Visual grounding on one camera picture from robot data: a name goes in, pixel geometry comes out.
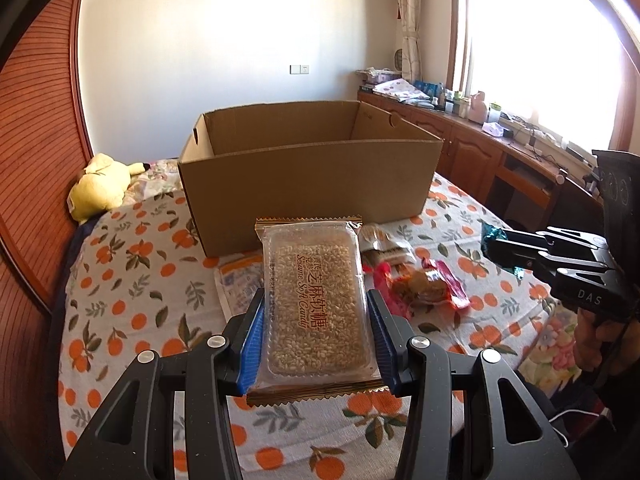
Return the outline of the right hand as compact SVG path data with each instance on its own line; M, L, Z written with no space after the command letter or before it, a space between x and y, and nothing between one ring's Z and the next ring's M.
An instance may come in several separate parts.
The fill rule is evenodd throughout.
M594 313L579 309L575 328L574 359L584 372L593 372L604 359L605 344L614 344L622 336L620 348L613 356L610 373L618 375L632 367L639 359L639 322L632 320L628 326L605 321L597 323Z

